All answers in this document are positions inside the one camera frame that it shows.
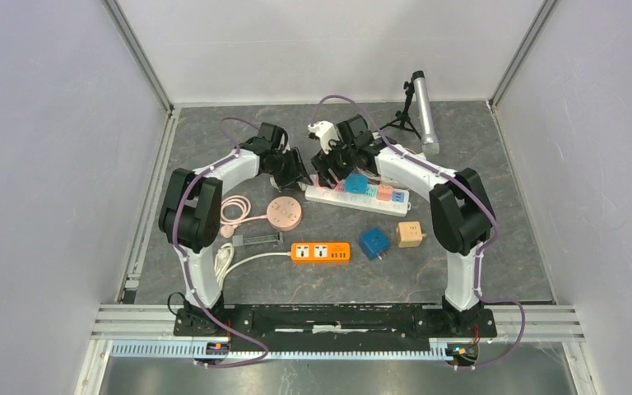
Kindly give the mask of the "blue cube socket adapter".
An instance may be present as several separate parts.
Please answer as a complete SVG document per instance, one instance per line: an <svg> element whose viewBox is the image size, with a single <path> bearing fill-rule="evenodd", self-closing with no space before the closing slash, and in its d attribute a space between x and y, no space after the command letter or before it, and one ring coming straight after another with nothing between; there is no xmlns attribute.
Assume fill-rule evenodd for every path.
<svg viewBox="0 0 632 395"><path fill-rule="evenodd" d="M368 260L381 258L391 247L391 242L379 227L373 227L362 234L358 245Z"/></svg>

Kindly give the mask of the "salmon small cube adapter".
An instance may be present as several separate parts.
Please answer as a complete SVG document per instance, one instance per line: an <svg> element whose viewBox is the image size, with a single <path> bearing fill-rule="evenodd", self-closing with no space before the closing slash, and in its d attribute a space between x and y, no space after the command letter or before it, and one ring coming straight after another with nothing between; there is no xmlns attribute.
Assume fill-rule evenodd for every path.
<svg viewBox="0 0 632 395"><path fill-rule="evenodd" d="M390 185L385 185L385 184L380 184L377 187L376 190L376 195L375 197L379 200L379 201L383 201L383 202L389 202L392 200L393 198L393 192L394 189L392 186Z"/></svg>

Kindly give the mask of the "grey plastic bracket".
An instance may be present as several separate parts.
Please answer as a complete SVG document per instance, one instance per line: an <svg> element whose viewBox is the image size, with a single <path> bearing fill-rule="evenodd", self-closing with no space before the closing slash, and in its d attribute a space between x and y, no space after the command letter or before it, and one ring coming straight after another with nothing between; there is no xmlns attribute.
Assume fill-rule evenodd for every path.
<svg viewBox="0 0 632 395"><path fill-rule="evenodd" d="M253 246L260 244L282 244L284 236L280 231L269 235L250 236L233 235L230 241L235 247Z"/></svg>

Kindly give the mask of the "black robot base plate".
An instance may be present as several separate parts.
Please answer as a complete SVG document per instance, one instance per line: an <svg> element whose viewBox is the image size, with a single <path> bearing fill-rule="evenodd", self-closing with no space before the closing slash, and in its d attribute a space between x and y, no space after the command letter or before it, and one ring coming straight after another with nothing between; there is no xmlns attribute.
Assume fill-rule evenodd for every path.
<svg viewBox="0 0 632 395"><path fill-rule="evenodd" d="M492 311L483 305L459 313L443 305L233 304L208 318L184 303L176 313L177 337L226 335L230 351L426 351L431 339L454 342L493 338Z"/></svg>

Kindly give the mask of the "pink flat plug adapter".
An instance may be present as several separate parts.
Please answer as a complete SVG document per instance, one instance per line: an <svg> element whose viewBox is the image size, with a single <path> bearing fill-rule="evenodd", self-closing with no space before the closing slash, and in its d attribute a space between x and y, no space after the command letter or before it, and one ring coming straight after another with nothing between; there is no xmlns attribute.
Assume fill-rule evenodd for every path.
<svg viewBox="0 0 632 395"><path fill-rule="evenodd" d="M336 193L341 193L345 191L345 187L343 183L338 183L333 188L328 187L328 186L323 186L323 189L325 189L326 191L331 191L331 192L336 192Z"/></svg>

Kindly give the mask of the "silver cylindrical flashlight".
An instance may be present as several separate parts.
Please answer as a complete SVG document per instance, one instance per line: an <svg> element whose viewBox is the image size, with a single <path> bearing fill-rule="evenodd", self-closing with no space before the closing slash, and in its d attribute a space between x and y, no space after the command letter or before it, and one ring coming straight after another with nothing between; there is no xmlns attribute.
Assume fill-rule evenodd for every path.
<svg viewBox="0 0 632 395"><path fill-rule="evenodd" d="M415 100L418 106L421 125L421 149L426 157L439 154L439 138L435 131L433 113L430 106L430 98L426 86L425 74L422 70L412 73L411 82L414 89Z"/></svg>

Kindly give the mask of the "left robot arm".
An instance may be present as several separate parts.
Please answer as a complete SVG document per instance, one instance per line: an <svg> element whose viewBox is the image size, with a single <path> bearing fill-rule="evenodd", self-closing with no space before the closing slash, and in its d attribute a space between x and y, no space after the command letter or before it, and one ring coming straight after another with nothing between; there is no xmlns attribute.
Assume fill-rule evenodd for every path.
<svg viewBox="0 0 632 395"><path fill-rule="evenodd" d="M186 299L199 308L193 322L206 335L225 326L225 312L214 306L222 290L211 251L221 228L223 195L261 174L280 189L313 183L287 131L271 123L261 123L255 136L219 160L197 170L178 168L170 176L158 226L179 256Z"/></svg>

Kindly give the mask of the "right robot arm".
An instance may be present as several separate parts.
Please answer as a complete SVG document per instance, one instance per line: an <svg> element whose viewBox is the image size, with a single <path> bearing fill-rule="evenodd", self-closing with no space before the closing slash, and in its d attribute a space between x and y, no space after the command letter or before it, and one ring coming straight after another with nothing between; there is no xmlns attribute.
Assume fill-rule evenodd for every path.
<svg viewBox="0 0 632 395"><path fill-rule="evenodd" d="M442 314L444 329L462 336L476 323L482 305L479 269L484 247L497 226L479 174L449 170L415 156L356 115L339 124L311 123L308 136L320 149L311 164L321 187L334 189L356 169L393 179L430 204L434 237L447 252L448 280Z"/></svg>

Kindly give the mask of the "light blue cube adapter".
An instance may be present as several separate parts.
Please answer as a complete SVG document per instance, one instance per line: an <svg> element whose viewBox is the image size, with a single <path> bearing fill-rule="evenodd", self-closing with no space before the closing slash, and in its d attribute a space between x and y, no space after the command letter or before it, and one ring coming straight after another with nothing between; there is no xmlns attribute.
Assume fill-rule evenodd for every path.
<svg viewBox="0 0 632 395"><path fill-rule="evenodd" d="M344 190L348 193L364 195L367 192L369 181L362 174L349 174L344 180Z"/></svg>

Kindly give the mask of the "long white power strip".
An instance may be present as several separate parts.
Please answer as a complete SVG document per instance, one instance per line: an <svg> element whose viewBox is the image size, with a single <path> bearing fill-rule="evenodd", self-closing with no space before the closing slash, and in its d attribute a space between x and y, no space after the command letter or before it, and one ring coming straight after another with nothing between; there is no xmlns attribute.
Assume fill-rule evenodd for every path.
<svg viewBox="0 0 632 395"><path fill-rule="evenodd" d="M394 188L393 198L389 202L379 201L375 195L377 185L369 185L364 195L326 191L317 184L307 185L304 197L307 201L319 202L337 207L345 207L390 216L405 217L411 209L410 193Z"/></svg>

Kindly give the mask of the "aluminium slotted rail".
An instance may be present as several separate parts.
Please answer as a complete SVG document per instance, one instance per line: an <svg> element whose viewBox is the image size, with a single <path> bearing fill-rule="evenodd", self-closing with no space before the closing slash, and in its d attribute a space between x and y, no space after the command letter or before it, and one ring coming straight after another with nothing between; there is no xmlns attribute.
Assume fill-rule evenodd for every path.
<svg viewBox="0 0 632 395"><path fill-rule="evenodd" d="M191 358L195 360L432 360L450 361L444 343L432 342L422 351L230 351L226 342L194 340L114 340L114 357Z"/></svg>

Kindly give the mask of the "beige dragon cube adapter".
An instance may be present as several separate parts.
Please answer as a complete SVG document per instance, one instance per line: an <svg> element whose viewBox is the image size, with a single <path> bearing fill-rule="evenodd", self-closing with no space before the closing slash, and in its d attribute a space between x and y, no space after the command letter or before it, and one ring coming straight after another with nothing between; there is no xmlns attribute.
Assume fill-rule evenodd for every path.
<svg viewBox="0 0 632 395"><path fill-rule="evenodd" d="M397 224L395 229L397 246L399 248L415 248L418 247L426 233L423 231L419 221L402 221Z"/></svg>

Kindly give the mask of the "pink round power socket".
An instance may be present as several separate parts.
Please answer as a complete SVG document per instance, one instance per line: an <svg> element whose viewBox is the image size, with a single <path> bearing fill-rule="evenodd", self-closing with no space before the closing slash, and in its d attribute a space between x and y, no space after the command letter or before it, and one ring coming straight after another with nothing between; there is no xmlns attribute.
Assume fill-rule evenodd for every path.
<svg viewBox="0 0 632 395"><path fill-rule="evenodd" d="M279 231L296 228L303 216L300 203L293 197L281 196L273 199L266 211L269 224Z"/></svg>

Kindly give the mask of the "orange power strip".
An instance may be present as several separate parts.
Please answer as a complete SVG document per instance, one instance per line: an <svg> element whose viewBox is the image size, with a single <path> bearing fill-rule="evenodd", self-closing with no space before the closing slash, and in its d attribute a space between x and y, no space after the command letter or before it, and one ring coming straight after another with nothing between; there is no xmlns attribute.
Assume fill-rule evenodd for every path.
<svg viewBox="0 0 632 395"><path fill-rule="evenodd" d="M290 259L295 264L342 264L351 260L351 246L347 242L294 243Z"/></svg>

